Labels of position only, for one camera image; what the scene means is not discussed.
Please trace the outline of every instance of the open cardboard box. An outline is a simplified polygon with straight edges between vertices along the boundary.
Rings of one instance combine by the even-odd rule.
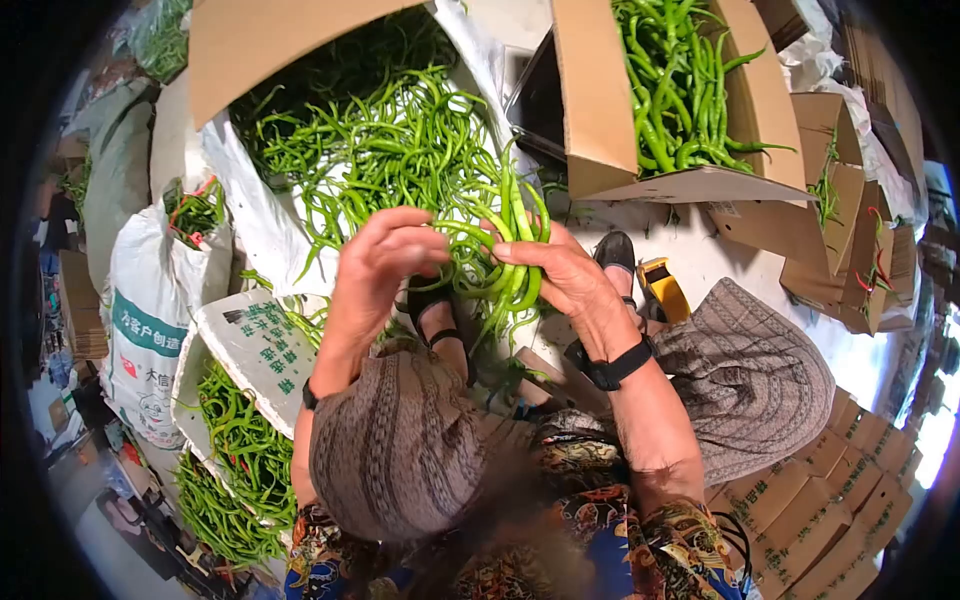
[[[730,26],[724,60],[770,46],[747,0],[712,0]],[[636,180],[636,143],[623,49],[609,0],[553,0],[554,39],[564,96],[564,145],[574,200],[664,203],[784,201],[804,207],[799,154],[769,150],[742,158],[755,175],[704,166]],[[773,52],[727,74],[730,136],[800,149],[789,94]]]
[[[828,146],[833,131],[837,131],[836,150],[840,158],[830,165],[828,178],[837,192],[835,210],[840,223],[827,221],[820,229],[814,202],[710,202],[708,213],[725,238],[785,256],[811,272],[832,276],[839,270],[852,241],[863,195],[863,158],[841,95],[791,94],[790,99],[797,117],[806,185],[815,184],[823,174]]]
[[[879,204],[879,185],[868,181],[857,211],[852,243],[840,262],[835,276],[828,276],[795,260],[787,259],[780,274],[780,284],[797,301],[843,323],[852,333],[877,332],[886,302],[886,292],[879,287],[868,294],[854,272],[864,279],[874,260],[884,273],[890,273],[894,232],[882,228],[877,237],[876,216],[870,208]]]

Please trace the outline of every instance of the polypropylene bag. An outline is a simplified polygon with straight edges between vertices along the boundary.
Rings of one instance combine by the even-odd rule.
[[[187,39],[193,0],[154,0],[140,12],[130,36],[130,48],[147,75],[166,84],[187,59]]]
[[[163,204],[133,215],[110,260],[109,355],[101,371],[107,405],[151,444],[183,445],[170,402],[192,314],[227,293],[228,223],[193,250],[169,230]]]

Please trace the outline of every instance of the stack of cardboard boxes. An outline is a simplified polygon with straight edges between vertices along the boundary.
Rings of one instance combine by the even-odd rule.
[[[743,527],[765,600],[855,598],[877,576],[873,558],[910,508],[906,489],[921,458],[909,433],[838,388],[827,427],[812,442],[711,488],[707,501]],[[740,567],[744,557],[733,550],[731,562]]]

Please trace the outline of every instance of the pile of green chili peppers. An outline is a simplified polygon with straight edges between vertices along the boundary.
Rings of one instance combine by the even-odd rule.
[[[133,33],[133,55],[150,77],[166,84],[187,60],[187,32],[180,28],[183,16],[193,8],[193,0],[154,0],[153,19],[140,24]]]
[[[260,524],[189,452],[180,458],[174,476],[183,520],[197,540],[233,568],[262,563],[266,557],[283,558],[277,529]]]
[[[541,272],[494,266],[482,250],[493,237],[470,221],[489,220],[506,241],[545,240],[549,215],[523,183],[546,225],[528,221],[509,145],[500,157],[485,150],[486,104],[452,90],[456,60],[436,20],[414,7],[298,60],[235,101],[230,116],[261,178],[300,192],[313,242],[300,277],[323,247],[339,250],[376,210],[427,209],[434,227],[451,234],[453,266],[441,284],[483,300],[483,340],[533,306]]]
[[[207,235],[224,222],[224,186],[212,178],[196,194],[183,192],[183,183],[177,178],[163,194],[163,208],[171,218],[171,229],[184,244],[198,248],[191,236]]]
[[[292,527],[297,509],[290,485],[293,443],[256,410],[252,395],[241,391],[220,363],[209,365],[197,391],[213,456],[227,470],[230,489],[277,531]]]
[[[788,146],[743,143],[727,135],[724,76],[763,54],[723,62],[726,25],[697,0],[612,0],[623,39],[642,177],[717,164],[753,173],[730,152]],[[721,28],[716,44],[700,35],[708,22]]]
[[[70,174],[65,173],[60,176],[59,186],[64,192],[69,194],[73,200],[74,208],[80,215],[80,227],[84,226],[84,200],[86,199],[86,187],[90,183],[90,172],[93,170],[93,160],[90,157],[89,149],[84,155],[84,164],[80,168],[80,176],[77,181],[70,179]]]

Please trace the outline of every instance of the woman's right hand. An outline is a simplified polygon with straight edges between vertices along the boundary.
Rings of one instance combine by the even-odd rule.
[[[500,242],[497,260],[543,268],[540,295],[570,318],[591,360],[613,360],[637,343],[630,310],[600,265],[563,226],[550,224],[550,243]]]

